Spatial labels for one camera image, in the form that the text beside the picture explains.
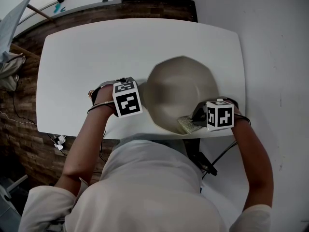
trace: black cable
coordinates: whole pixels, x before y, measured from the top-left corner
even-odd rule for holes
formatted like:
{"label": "black cable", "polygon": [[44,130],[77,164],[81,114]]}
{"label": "black cable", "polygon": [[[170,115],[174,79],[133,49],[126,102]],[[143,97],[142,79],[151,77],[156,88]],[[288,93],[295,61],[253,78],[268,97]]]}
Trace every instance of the black cable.
{"label": "black cable", "polygon": [[34,123],[34,121],[32,121],[31,119],[25,118],[25,117],[21,117],[21,116],[18,115],[18,113],[17,113],[17,111],[16,111],[15,103],[14,103],[14,94],[15,94],[15,92],[14,92],[13,95],[12,95],[12,99],[13,99],[14,111],[15,111],[17,117],[19,117],[19,118],[21,118],[21,119],[29,120],[30,122],[32,122],[32,123],[37,127],[37,124]]}
{"label": "black cable", "polygon": [[231,148],[233,148],[235,145],[237,145],[237,142],[236,141],[234,141],[232,144],[230,144],[230,146],[228,146],[217,158],[216,158],[216,160],[214,160],[213,162],[212,162],[212,166],[229,150],[229,149],[231,149]]}
{"label": "black cable", "polygon": [[232,143],[229,147],[227,147],[217,158],[213,161],[212,165],[214,165],[229,149],[234,147],[237,144],[237,142]]}
{"label": "black cable", "polygon": [[63,155],[65,155],[66,157],[68,156],[67,154],[64,154],[62,150],[60,150],[60,151],[61,151],[61,153],[62,153]]}
{"label": "black cable", "polygon": [[203,175],[202,180],[204,179],[205,175],[207,174],[207,172]]}
{"label": "black cable", "polygon": [[102,143],[103,143],[103,138],[105,136],[105,133],[106,133],[106,130],[104,130],[104,133],[103,133],[103,137],[102,137],[102,141],[100,143],[100,153],[99,153],[99,156],[100,158],[106,163],[106,160],[103,158],[103,155],[102,155]]}

